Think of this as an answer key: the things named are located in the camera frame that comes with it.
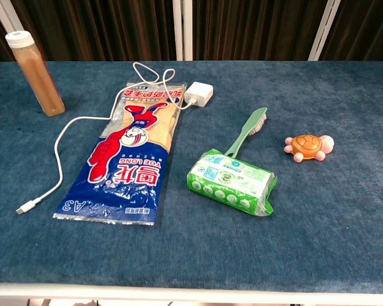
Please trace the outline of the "green handled scrub brush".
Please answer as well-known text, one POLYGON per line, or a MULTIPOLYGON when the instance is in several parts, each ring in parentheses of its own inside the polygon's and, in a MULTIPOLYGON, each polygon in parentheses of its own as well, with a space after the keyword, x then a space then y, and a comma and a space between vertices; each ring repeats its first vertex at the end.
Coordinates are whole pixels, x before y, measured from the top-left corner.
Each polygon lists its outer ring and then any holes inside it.
POLYGON ((264 125, 267 116, 267 107, 256 109, 245 122, 241 128, 241 132, 232 146, 226 151, 225 155, 231 158, 235 158, 239 152, 240 147, 248 136, 254 135, 259 132, 264 125))

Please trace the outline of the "white power adapter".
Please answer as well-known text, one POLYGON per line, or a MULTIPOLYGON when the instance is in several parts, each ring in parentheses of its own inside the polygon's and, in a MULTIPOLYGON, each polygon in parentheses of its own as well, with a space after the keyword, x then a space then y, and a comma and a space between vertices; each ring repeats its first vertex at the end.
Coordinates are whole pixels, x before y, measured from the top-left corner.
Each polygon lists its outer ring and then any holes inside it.
POLYGON ((184 100, 192 105, 205 107, 212 98, 214 87, 201 82, 192 83, 184 93, 184 100))

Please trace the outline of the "orange pink turtle toy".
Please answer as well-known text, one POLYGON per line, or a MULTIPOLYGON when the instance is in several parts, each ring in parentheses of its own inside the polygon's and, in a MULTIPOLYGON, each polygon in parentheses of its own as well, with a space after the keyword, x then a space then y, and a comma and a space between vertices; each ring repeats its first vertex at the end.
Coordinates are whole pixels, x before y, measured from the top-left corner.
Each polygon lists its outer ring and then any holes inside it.
POLYGON ((295 162, 315 159, 323 161, 334 148, 334 140, 328 135, 316 136, 311 134, 287 137, 284 152, 292 154, 295 162))

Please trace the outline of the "white metal frame post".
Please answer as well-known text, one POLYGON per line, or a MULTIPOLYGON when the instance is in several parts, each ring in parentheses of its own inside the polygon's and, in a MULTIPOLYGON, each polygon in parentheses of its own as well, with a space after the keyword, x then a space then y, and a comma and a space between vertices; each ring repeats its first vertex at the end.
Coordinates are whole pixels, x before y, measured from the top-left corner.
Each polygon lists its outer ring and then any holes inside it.
POLYGON ((193 60, 193 1, 172 0, 176 60, 193 60))
POLYGON ((10 0, 0 0, 0 22, 7 33, 24 30, 10 0))
POLYGON ((340 3, 341 0, 327 0, 310 54, 308 56, 308 61, 319 60, 340 3))

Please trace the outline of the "dark brown curtain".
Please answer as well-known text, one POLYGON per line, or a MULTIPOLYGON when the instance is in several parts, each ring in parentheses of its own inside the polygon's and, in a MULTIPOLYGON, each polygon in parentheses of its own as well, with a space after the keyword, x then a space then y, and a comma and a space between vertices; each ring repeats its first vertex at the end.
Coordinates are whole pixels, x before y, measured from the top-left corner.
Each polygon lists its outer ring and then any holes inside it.
MULTIPOLYGON (((48 61, 176 60, 172 0, 10 1, 48 61)), ((192 1, 193 60, 308 60, 327 3, 192 1)), ((318 61, 383 61, 383 0, 341 0, 318 61)))

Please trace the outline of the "blue table cloth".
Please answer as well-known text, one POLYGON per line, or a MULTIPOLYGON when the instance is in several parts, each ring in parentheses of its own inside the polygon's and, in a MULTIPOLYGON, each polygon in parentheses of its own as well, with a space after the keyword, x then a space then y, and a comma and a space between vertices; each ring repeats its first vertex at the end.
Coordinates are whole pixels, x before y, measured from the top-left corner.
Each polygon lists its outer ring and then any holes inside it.
POLYGON ((59 145, 62 186, 27 214, 19 205, 58 179, 53 145, 80 115, 110 113, 138 80, 129 62, 52 62, 66 112, 46 117, 19 66, 0 62, 0 283, 383 294, 383 62, 153 62, 177 82, 212 84, 176 127, 154 226, 57 220, 105 123, 74 123, 59 145), (262 129, 238 157, 273 171, 268 217, 195 194, 186 175, 225 151, 254 109, 262 129), (325 160, 297 163, 285 139, 328 135, 325 160))

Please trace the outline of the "brown juice bottle white cap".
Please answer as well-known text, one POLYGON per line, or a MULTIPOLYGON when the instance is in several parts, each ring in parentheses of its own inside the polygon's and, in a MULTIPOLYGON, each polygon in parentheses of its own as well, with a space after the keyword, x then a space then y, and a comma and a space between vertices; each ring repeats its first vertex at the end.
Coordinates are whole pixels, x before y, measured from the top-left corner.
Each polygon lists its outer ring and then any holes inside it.
POLYGON ((31 33, 13 31, 5 39, 45 115, 63 113, 64 103, 31 33))

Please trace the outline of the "green wipes package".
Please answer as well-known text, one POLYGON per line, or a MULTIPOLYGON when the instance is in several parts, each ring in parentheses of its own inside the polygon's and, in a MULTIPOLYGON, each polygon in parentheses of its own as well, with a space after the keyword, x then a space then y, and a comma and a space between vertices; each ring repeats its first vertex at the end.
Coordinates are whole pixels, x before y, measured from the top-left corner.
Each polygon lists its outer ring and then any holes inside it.
POLYGON ((268 197, 277 182, 273 172, 216 149, 203 153, 186 176, 189 190, 259 217, 273 213, 268 197))

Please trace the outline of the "packaged rubber gloves bag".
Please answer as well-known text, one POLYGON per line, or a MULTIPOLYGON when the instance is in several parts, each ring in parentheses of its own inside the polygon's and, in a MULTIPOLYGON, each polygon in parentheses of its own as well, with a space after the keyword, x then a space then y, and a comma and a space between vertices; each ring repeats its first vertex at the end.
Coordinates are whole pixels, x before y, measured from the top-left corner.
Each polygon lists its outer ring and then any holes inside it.
POLYGON ((56 219, 152 226, 185 83, 128 83, 56 219))

